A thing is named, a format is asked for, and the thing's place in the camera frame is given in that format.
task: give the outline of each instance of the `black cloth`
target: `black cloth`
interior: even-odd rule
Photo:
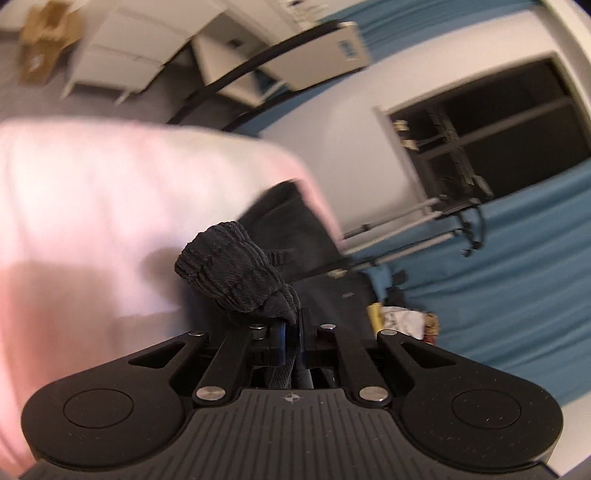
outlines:
[[[176,273],[223,311],[282,318],[286,331],[285,365],[269,369],[270,388],[312,388],[310,372],[299,351],[297,318],[300,301],[271,264],[285,255],[269,256],[237,222],[211,226],[187,244],[175,263]]]
[[[263,250],[284,252],[284,262],[277,270],[288,283],[343,260],[293,181],[267,190],[238,222]]]
[[[400,289],[400,285],[407,280],[407,275],[404,270],[401,270],[392,275],[392,286],[386,289],[386,299],[384,300],[385,307],[402,307],[407,309],[408,303],[404,292]]]
[[[327,275],[335,268],[347,269],[349,260],[340,254],[320,220],[306,206],[296,183],[283,182],[267,190],[240,217],[239,223],[260,248],[256,254],[264,252],[285,282],[293,285],[301,306],[310,309],[315,325],[345,325],[362,338],[374,338],[366,312],[367,305],[375,301],[369,279],[351,271],[342,278]],[[224,268],[230,267],[226,262]],[[219,301],[197,290],[187,294],[187,310],[193,328],[206,331],[212,343],[224,340],[231,325]],[[289,325],[286,342],[288,349],[297,347],[297,331]],[[300,373],[296,364],[295,385],[301,383]]]
[[[333,323],[355,332],[359,339],[375,340],[367,307],[377,301],[371,281],[362,272],[347,271],[339,278],[326,273],[293,283],[313,325]]]

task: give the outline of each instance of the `white cabinet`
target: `white cabinet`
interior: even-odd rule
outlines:
[[[114,12],[100,26],[93,44],[163,64],[188,38],[163,25]]]
[[[204,34],[191,40],[205,85],[215,82],[248,60],[236,50],[218,43]],[[221,90],[237,102],[257,107],[263,102],[255,75],[250,72]]]
[[[123,0],[121,10],[195,35],[224,8],[210,0]]]
[[[98,86],[118,85],[123,90],[141,91],[162,70],[159,62],[94,47],[77,65],[77,80]]]
[[[224,9],[215,0],[90,0],[62,98],[76,83],[123,90],[119,102],[142,91]]]

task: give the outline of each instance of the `pink cloth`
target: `pink cloth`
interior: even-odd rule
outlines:
[[[33,458],[20,413],[42,386],[186,330],[174,260],[288,179],[339,227],[291,154],[197,128],[90,119],[0,124],[0,467]]]

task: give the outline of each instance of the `metal pin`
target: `metal pin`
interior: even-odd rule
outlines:
[[[407,132],[407,131],[410,130],[409,127],[408,127],[408,122],[406,120],[395,120],[392,123],[392,126],[398,132]]]
[[[327,273],[329,277],[334,279],[343,278],[347,274],[347,271],[342,268],[337,268],[336,270],[331,270]]]
[[[207,401],[220,400],[226,395],[222,387],[201,387],[197,390],[197,398]]]
[[[267,335],[267,326],[262,323],[253,323],[251,330],[253,340],[262,340]]]
[[[359,390],[359,396],[367,401],[384,401],[388,398],[388,390],[382,387],[365,387]]]
[[[415,142],[412,139],[403,140],[402,141],[402,146],[404,148],[408,148],[409,150],[415,150],[415,151],[419,151],[420,150],[420,148],[417,145],[417,142]]]

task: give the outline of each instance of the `metal bar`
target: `metal bar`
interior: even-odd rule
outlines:
[[[443,137],[444,137],[443,134],[438,134],[438,135],[435,135],[434,137],[426,138],[425,140],[419,140],[419,141],[417,141],[417,145],[419,147],[422,147],[422,146],[427,145],[427,144],[429,144],[431,142],[435,142],[435,140],[439,140],[440,138],[443,138]]]
[[[404,250],[402,250],[400,252],[396,252],[396,253],[393,253],[390,255],[384,255],[383,257],[378,257],[375,260],[363,262],[358,265],[354,265],[351,268],[351,270],[355,270],[355,271],[364,270],[366,268],[374,267],[376,265],[381,265],[381,264],[387,263],[387,262],[391,262],[393,260],[397,260],[402,257],[407,257],[408,255],[411,255],[413,253],[420,252],[421,250],[425,250],[426,248],[433,247],[438,244],[442,244],[443,242],[447,242],[448,240],[451,240],[452,238],[455,238],[456,236],[457,236],[457,232],[455,232],[455,231],[443,233],[441,235],[430,238],[429,240],[425,240],[424,242],[420,242],[417,245],[413,245],[412,247],[405,248]]]
[[[433,158],[438,157],[439,155],[450,153],[454,149],[465,147],[466,145],[474,143],[478,140],[482,140],[486,137],[490,137],[491,135],[501,133],[519,124],[527,122],[528,120],[533,120],[534,118],[537,118],[541,115],[545,115],[547,113],[553,112],[555,110],[558,110],[559,108],[563,108],[571,104],[571,98],[563,97],[558,100],[554,100],[550,103],[545,103],[544,105],[530,108],[525,112],[517,113],[503,120],[487,125],[486,127],[474,130],[473,132],[464,135],[463,137],[460,137],[459,140],[450,142],[446,145],[442,145],[441,147],[433,148],[432,150],[429,150],[423,154],[419,154],[418,157],[422,160],[432,160]]]
[[[427,110],[433,124],[439,131],[439,133],[443,134],[447,143],[453,143],[460,139],[460,136],[457,134],[456,128],[453,126],[452,120],[449,118],[445,109],[438,104],[432,108]],[[474,185],[472,181],[472,177],[474,176],[474,169],[472,165],[470,165],[470,161],[466,156],[466,152],[464,152],[463,148],[454,148],[450,152],[450,156],[453,162],[456,165],[456,169],[458,173],[464,178],[464,190],[466,193],[470,191],[470,187],[468,185]]]
[[[421,202],[413,207],[410,207],[407,210],[403,210],[400,213],[396,213],[395,215],[393,215],[391,217],[386,217],[382,220],[378,220],[377,222],[367,223],[365,225],[360,226],[359,228],[356,228],[355,230],[351,230],[350,232],[345,233],[345,235],[343,236],[343,239],[347,240],[347,239],[354,237],[356,235],[360,235],[362,233],[369,232],[371,229],[376,228],[377,226],[381,226],[386,223],[393,222],[394,220],[398,220],[402,217],[406,217],[410,213],[416,212],[417,210],[420,210],[425,207],[430,207],[432,205],[435,205],[436,203],[439,203],[440,201],[441,200],[438,198],[431,198],[431,199],[425,200],[424,202]]]
[[[359,337],[352,330],[340,326],[331,330],[330,333],[335,336],[339,358],[337,368],[339,379],[345,389],[349,391],[352,400],[366,408],[380,408],[390,403],[392,393],[388,384],[359,341]],[[372,390],[368,390],[368,388],[378,388],[381,396],[371,398],[368,394]]]
[[[393,232],[390,232],[386,235],[382,235],[374,240],[371,240],[367,243],[359,245],[358,247],[349,248],[348,250],[345,250],[345,252],[343,254],[344,255],[351,255],[351,254],[357,253],[367,247],[372,247],[372,246],[377,245],[378,243],[382,242],[383,240],[386,240],[386,239],[391,238],[395,235],[398,235],[399,233],[405,232],[406,230],[410,230],[411,228],[414,228],[418,225],[422,225],[423,223],[427,223],[427,222],[430,222],[431,220],[435,220],[435,218],[438,218],[441,215],[443,215],[443,212],[430,213],[429,215],[425,215],[423,218],[421,218],[415,222],[408,223]]]
[[[213,357],[193,391],[192,397],[196,404],[221,405],[233,399],[243,380],[246,356],[251,342],[252,332],[247,326],[240,326],[228,332],[216,356]]]

